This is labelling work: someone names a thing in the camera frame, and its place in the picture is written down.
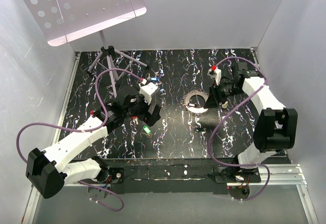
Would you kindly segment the key with green tag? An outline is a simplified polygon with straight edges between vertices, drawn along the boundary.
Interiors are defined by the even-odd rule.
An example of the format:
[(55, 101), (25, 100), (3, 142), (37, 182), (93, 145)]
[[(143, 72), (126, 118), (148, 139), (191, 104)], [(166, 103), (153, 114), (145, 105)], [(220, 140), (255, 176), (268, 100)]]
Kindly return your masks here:
[(144, 134), (145, 136), (147, 136), (148, 138), (152, 137), (152, 132), (149, 126), (144, 125), (143, 126), (143, 130), (142, 130), (142, 134)]

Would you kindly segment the key with red tag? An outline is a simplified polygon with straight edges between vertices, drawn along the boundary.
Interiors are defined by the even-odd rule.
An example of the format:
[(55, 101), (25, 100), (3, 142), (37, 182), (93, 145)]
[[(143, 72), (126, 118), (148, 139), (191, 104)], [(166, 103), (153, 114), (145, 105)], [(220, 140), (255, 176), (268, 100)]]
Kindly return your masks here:
[(138, 124), (138, 117), (133, 116), (133, 117), (131, 117), (131, 118), (134, 120), (134, 122), (135, 122), (136, 124)]

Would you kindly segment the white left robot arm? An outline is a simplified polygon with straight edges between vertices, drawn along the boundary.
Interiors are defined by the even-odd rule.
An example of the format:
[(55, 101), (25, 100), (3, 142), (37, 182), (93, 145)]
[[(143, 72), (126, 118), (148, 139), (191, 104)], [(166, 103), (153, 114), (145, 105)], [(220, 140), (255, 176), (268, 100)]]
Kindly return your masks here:
[(123, 86), (117, 97), (96, 110), (81, 126), (58, 143), (28, 154), (26, 177), (45, 198), (56, 195), (65, 185), (84, 179), (105, 182), (112, 175), (110, 167), (98, 156), (75, 162), (72, 160), (97, 140), (120, 127), (125, 119), (136, 117), (153, 126), (160, 120), (159, 105), (149, 112), (158, 86), (149, 83), (139, 89)]

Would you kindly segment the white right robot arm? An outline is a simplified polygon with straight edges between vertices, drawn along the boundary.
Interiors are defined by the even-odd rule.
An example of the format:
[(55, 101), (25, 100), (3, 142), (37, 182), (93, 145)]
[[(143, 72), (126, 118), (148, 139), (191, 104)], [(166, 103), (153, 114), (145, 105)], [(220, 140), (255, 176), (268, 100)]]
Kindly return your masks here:
[(269, 89), (263, 75), (249, 70), (245, 62), (232, 66), (232, 79), (223, 78), (217, 66), (212, 66), (207, 74), (214, 83), (209, 88), (205, 109), (218, 107), (226, 103), (228, 97), (245, 93), (259, 114), (253, 143), (236, 156), (230, 170), (231, 178), (242, 182), (249, 176), (248, 169), (256, 168), (279, 151), (293, 148), (298, 113), (282, 104)]

